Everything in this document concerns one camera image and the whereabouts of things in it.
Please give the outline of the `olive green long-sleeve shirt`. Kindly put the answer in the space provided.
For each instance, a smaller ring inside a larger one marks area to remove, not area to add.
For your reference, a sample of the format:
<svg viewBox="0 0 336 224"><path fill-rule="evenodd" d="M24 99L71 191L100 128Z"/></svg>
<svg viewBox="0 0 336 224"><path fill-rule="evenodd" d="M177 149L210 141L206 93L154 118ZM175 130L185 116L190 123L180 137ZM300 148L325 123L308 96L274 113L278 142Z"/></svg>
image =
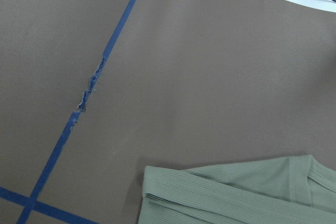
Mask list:
<svg viewBox="0 0 336 224"><path fill-rule="evenodd" d="M313 156L146 167L139 223L335 223L335 171Z"/></svg>

